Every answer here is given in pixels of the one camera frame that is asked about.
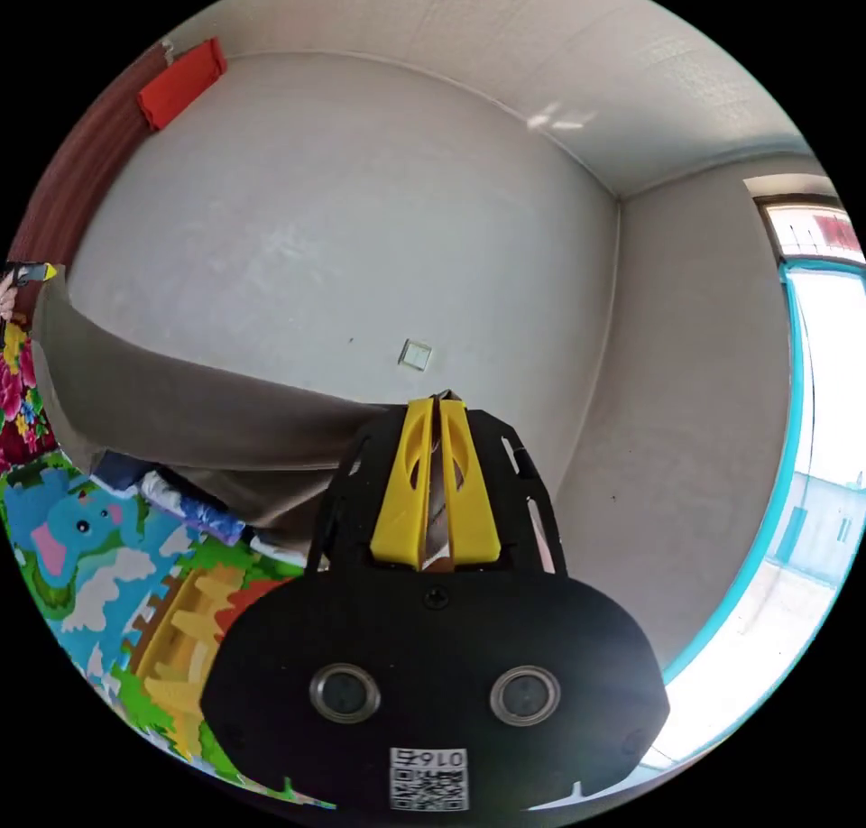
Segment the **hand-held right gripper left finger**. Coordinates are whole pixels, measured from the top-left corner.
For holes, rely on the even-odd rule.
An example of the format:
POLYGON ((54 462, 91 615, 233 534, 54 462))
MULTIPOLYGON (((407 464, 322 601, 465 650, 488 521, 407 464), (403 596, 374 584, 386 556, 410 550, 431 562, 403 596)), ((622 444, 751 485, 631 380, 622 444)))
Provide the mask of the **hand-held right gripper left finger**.
POLYGON ((434 400, 411 401, 401 422, 370 550, 377 563, 422 563, 428 528, 434 400))

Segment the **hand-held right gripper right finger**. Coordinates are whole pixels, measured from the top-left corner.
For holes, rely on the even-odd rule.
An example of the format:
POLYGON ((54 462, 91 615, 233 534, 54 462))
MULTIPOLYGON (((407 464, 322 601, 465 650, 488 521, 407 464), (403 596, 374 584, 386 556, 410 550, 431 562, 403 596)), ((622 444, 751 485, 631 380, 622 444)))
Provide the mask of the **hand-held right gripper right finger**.
POLYGON ((439 424, 451 560, 494 564, 502 546, 465 404, 442 400, 439 424))

